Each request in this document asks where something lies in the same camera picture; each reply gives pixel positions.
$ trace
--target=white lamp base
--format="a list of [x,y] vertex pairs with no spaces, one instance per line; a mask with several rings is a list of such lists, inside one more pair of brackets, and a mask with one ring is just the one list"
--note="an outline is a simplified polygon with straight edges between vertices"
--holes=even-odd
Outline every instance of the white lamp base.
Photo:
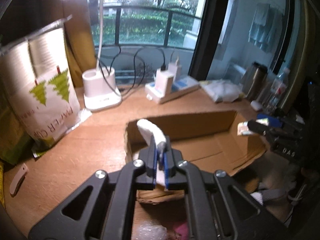
[[[116,88],[115,91],[120,95],[120,91],[118,88]],[[90,111],[98,111],[109,107],[117,106],[121,103],[121,101],[121,97],[116,95],[114,92],[92,98],[86,97],[84,95],[85,107]]]
[[108,84],[103,78],[100,70],[90,69],[82,74],[84,84],[84,104],[90,111],[98,111],[121,103],[122,97],[116,87],[115,70],[109,68],[110,74],[104,68],[103,73]]

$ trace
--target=hanging towel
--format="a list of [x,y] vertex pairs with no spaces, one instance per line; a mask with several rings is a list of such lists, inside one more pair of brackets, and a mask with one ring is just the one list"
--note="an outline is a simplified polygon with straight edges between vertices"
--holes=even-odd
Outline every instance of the hanging towel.
[[254,23],[257,25],[265,26],[267,23],[270,4],[258,3],[256,13],[254,14]]
[[269,4],[258,4],[249,31],[249,42],[268,53],[275,42],[277,30],[282,28],[282,14]]

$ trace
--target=pink object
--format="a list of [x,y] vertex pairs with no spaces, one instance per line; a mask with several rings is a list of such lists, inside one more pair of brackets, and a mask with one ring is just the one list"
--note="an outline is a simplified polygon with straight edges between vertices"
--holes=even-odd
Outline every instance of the pink object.
[[188,228],[188,223],[185,222],[183,224],[180,224],[178,226],[174,226],[173,230],[181,235],[181,240],[188,240],[189,238],[189,228]]

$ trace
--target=metal screw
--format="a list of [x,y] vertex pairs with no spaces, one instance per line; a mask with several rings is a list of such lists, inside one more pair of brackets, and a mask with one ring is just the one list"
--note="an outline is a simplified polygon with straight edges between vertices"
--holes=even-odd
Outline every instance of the metal screw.
[[178,162],[178,166],[179,166],[179,167],[184,167],[184,166],[186,166],[187,164],[188,164],[187,161],[179,161],[179,162]]
[[98,179],[103,179],[107,174],[105,171],[99,170],[99,171],[96,171],[95,175]]
[[144,165],[144,161],[140,160],[140,159],[134,160],[133,161],[133,165],[136,166],[136,167],[141,167],[141,166]]
[[216,171],[216,176],[218,178],[224,178],[227,175],[227,173],[224,170],[217,170]]

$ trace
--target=green tree print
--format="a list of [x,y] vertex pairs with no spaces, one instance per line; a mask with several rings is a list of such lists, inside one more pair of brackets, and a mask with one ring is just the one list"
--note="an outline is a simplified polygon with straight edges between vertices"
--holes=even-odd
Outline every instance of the green tree print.
[[29,93],[33,94],[33,97],[45,106],[45,104],[47,103],[47,98],[44,84],[45,81],[42,81],[41,83],[37,84],[33,89],[31,89]]
[[68,69],[65,71],[58,73],[56,76],[54,76],[48,84],[54,85],[55,88],[54,91],[57,91],[57,94],[62,97],[62,99],[69,102],[69,82],[68,82]]

